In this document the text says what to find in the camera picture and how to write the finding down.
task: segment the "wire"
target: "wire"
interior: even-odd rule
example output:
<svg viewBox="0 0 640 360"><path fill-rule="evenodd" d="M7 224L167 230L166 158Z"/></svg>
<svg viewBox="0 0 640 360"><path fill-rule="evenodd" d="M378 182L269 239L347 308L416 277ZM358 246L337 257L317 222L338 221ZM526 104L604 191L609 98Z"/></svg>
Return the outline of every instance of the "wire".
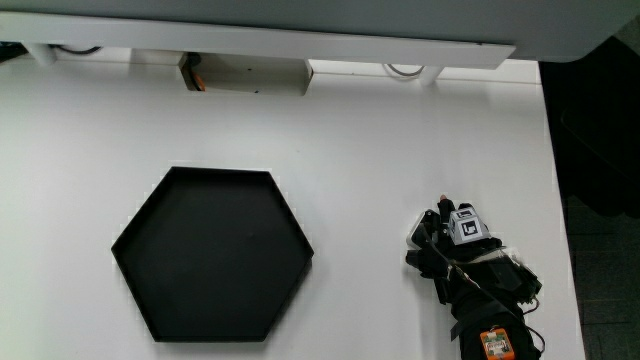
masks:
<svg viewBox="0 0 640 360"><path fill-rule="evenodd" d="M394 73L398 74L398 75L402 75L402 76L406 76L406 77L411 77L411 76L416 76L416 75L420 75L420 73L422 72L422 70L424 70L424 66L421 66L420 69L418 69L415 72L412 73L406 73L406 72L402 72L398 69L396 69L393 65L391 64L387 64L387 66L389 67L389 69L393 70Z"/></svg>
<svg viewBox="0 0 640 360"><path fill-rule="evenodd" d="M66 53L69 54L73 54L73 55L90 55L93 54L94 52L102 49L102 47L100 46L94 46L91 49L87 49L87 50L71 50L71 49L67 49L66 47L62 46L62 45L54 45L53 47L60 49Z"/></svg>
<svg viewBox="0 0 640 360"><path fill-rule="evenodd" d="M530 310L527 310L527 311L523 312L522 315L531 314L532 312L538 310L538 306L540 306L540 300L538 300L537 297L534 297L533 300L536 301L536 306L533 309L530 309Z"/></svg>
<svg viewBox="0 0 640 360"><path fill-rule="evenodd" d="M536 334L536 336L538 336L538 338L540 338L540 341L542 341L542 350L540 350L540 354L544 353L544 350L547 348L547 343L544 342L544 338L542 337L542 335L540 335L539 332L533 330L529 325L524 325L527 329L529 329L529 331L531 331L532 333Z"/></svg>
<svg viewBox="0 0 640 360"><path fill-rule="evenodd" d="M198 82L198 80L196 79L196 76L198 75L195 72L193 72L193 69L191 69L191 66L189 66L189 68L187 69L187 72L189 73L189 79L191 80L191 84L193 85L194 88L196 88L196 91L204 91L202 88L200 88L200 82L202 80Z"/></svg>

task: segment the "white table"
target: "white table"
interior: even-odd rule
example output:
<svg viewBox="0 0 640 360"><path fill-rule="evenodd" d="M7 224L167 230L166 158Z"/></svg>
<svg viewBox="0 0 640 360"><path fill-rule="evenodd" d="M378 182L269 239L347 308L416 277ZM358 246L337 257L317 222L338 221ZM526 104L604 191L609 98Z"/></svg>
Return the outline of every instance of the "white table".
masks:
<svg viewBox="0 0 640 360"><path fill-rule="evenodd" d="M544 286L546 359L584 359L542 88L316 74L188 92L175 67L0 65L0 358L458 359L404 239L470 201ZM154 343L110 247L171 165L271 169L316 252L265 343Z"/></svg>

